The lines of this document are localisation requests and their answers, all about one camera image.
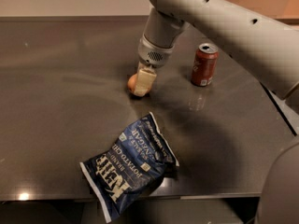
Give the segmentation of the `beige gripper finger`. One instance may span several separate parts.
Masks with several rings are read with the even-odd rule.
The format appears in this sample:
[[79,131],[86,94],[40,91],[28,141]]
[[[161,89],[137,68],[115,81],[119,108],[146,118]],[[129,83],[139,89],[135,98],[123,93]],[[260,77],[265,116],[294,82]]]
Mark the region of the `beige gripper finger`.
[[157,74],[151,65],[138,64],[135,74],[135,85],[133,94],[138,97],[145,96],[151,89]]

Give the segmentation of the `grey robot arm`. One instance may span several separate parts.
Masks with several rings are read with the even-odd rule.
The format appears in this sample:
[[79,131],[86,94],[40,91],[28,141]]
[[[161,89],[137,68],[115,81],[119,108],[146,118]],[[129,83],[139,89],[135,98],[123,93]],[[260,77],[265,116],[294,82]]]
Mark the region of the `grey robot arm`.
[[[299,31],[225,0],[149,0],[134,94],[143,96],[188,24],[299,112]],[[254,224],[299,223],[299,143],[282,149],[263,185]]]

